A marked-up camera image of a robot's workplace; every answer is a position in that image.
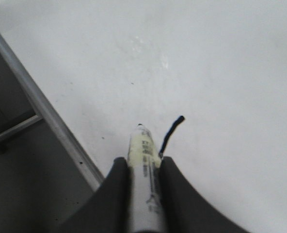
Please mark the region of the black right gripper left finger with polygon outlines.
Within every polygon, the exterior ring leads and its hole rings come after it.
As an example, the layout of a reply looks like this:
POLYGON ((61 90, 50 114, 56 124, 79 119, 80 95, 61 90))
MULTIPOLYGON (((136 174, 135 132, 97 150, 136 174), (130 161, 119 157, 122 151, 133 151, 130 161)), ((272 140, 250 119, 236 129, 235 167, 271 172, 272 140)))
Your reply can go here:
POLYGON ((100 188, 59 228, 60 233, 123 233, 129 191, 129 168, 118 157, 100 188))

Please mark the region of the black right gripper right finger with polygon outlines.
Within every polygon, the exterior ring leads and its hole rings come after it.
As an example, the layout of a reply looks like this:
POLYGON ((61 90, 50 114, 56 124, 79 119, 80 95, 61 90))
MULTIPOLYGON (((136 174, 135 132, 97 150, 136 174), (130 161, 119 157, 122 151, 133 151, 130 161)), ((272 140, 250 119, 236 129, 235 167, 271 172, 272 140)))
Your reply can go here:
POLYGON ((170 233, 245 233, 209 204, 188 182, 171 157, 164 157, 159 181, 170 233))

